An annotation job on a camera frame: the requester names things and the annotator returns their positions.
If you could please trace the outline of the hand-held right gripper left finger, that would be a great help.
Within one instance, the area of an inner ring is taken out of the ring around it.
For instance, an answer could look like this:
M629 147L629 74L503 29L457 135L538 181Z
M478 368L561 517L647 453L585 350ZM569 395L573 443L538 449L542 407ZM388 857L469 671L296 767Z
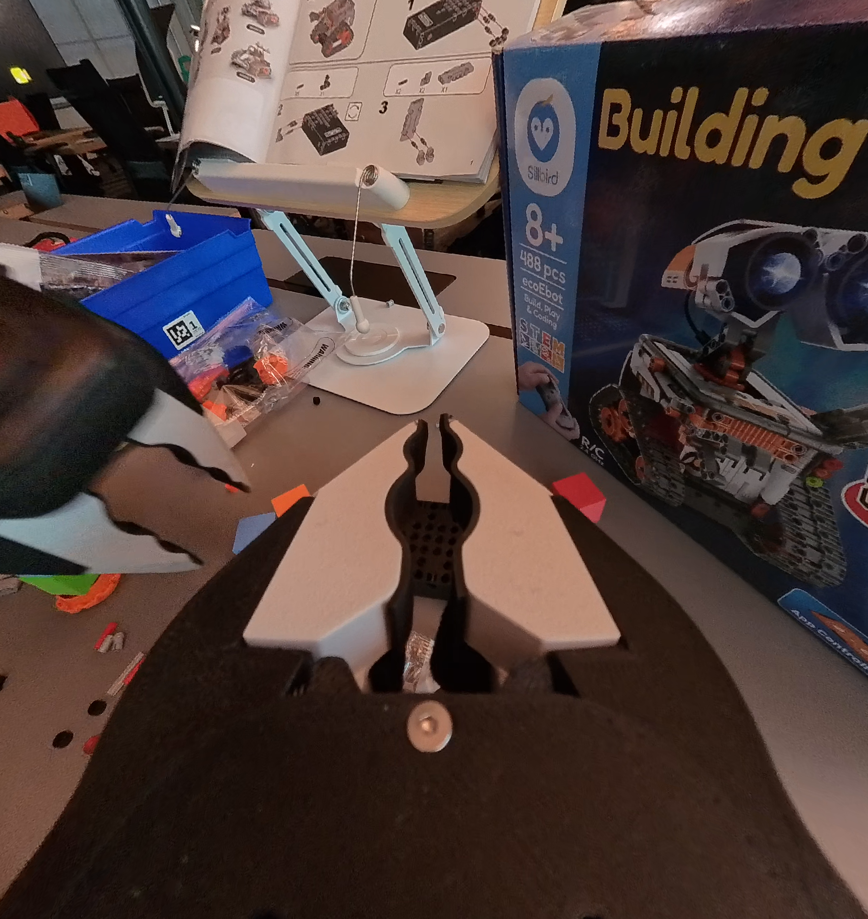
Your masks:
M414 600L401 516L423 467L417 421L318 490L244 629L247 645L340 658L375 690L402 690Z

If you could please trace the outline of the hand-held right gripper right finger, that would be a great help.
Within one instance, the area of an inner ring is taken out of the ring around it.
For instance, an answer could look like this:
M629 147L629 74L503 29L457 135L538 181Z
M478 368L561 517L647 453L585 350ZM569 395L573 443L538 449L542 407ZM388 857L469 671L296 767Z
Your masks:
M616 646L621 630L553 494L449 415L439 431L458 528L431 659L440 687L487 693L499 671Z

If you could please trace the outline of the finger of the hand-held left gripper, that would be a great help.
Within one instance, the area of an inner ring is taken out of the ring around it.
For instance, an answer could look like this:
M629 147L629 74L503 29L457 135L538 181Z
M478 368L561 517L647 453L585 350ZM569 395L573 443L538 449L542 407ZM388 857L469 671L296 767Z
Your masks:
M128 432L127 442L164 448L179 462L202 470L225 485L249 492L249 478L233 447L205 415L164 390L154 390L150 407Z
M113 520L90 493L41 516L0 519L0 573L173 573L201 566L200 558L152 531Z

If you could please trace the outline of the green foam cube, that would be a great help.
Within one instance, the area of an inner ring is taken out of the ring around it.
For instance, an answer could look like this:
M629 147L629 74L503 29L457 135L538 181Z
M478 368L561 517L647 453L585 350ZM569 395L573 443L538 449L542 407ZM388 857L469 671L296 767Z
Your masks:
M87 594L99 576L95 573L77 575L18 575L17 578L43 593L63 596L83 596Z

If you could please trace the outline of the orange gear wheel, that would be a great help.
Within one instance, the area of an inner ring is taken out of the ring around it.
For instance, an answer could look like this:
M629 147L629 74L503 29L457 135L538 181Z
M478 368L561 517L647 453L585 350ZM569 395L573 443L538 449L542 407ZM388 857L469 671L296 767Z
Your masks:
M56 608L67 614L76 614L105 602L119 586L120 573L99 574L84 594L59 594Z

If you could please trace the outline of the blue foam cube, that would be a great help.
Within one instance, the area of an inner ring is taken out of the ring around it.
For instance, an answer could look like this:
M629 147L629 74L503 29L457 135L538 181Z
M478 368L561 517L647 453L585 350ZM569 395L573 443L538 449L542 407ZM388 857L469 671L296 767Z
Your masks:
M268 529L276 518L276 514L273 511L241 518L236 525L234 533L234 543L232 547L233 555L241 553Z

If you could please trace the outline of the red foam cube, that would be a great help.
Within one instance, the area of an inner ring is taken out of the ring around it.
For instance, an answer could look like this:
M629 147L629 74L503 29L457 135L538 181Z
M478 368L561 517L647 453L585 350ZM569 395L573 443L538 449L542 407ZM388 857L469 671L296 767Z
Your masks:
M597 524L601 521L607 498L585 472L552 482L551 491L566 499L591 522Z

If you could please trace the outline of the black perforated building plate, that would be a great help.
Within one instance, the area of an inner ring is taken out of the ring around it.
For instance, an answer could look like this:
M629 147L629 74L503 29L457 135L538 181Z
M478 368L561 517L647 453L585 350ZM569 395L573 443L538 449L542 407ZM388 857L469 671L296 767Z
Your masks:
M419 501L405 526L414 595L447 602L454 586L456 558L463 534L450 505Z

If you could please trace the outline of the clear plastic parts bag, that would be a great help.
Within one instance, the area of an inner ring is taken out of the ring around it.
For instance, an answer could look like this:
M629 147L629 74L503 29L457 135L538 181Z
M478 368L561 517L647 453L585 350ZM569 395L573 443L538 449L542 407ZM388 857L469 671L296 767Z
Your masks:
M431 659L435 640L412 630L405 645L405 666L403 691L405 693L431 695L439 688L433 676Z

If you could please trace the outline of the large clear warning bag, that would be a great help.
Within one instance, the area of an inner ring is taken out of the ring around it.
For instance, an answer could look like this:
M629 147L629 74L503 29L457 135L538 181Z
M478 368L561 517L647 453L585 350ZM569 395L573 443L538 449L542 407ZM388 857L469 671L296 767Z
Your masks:
M339 339L247 298L170 364L233 448L258 419L302 391Z

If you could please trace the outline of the clear plastic bag bundle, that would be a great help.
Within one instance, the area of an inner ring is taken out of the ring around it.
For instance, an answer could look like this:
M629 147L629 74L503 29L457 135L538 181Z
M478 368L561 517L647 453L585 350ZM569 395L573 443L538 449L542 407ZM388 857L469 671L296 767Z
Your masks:
M69 254L40 252L40 289L81 300L174 257L177 251Z

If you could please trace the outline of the long blue plastic bin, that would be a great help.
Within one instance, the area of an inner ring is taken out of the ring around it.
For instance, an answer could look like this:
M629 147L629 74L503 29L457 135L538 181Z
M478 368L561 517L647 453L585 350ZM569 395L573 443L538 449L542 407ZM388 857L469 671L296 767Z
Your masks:
M248 219L154 211L52 251L135 269L84 297L93 313L145 339L171 359L246 300L272 305Z

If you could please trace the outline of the teal container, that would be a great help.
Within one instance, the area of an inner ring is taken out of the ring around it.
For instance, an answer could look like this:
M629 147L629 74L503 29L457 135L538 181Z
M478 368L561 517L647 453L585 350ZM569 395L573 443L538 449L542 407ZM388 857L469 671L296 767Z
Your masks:
M62 194L54 174L21 170L17 173L28 207L41 213L60 207Z

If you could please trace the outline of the white booklet stand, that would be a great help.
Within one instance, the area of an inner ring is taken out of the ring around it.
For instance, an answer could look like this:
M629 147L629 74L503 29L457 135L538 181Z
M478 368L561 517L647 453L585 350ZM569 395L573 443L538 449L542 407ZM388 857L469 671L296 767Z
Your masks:
M430 286L409 238L409 226L433 226L417 210L424 193L445 203L444 185L417 189L381 166L306 167L202 158L190 167L189 189L211 203L254 209L325 301L309 322L317 332L341 333L335 355L310 370L325 392L390 415L428 408L489 336L486 324L448 316ZM290 222L289 213L364 216L382 233L417 306L346 293L331 279Z

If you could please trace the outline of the blue robot kit box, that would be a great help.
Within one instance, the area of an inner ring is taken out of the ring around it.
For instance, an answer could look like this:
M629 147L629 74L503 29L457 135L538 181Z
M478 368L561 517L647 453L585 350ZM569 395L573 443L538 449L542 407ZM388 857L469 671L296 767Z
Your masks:
M497 57L520 402L868 678L868 2Z

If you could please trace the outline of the white instruction booklet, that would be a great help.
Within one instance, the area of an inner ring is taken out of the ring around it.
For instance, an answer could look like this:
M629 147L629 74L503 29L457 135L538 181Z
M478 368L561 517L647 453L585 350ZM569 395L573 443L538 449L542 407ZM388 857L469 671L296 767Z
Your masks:
M537 1L202 3L174 183L200 160L483 184L493 55Z

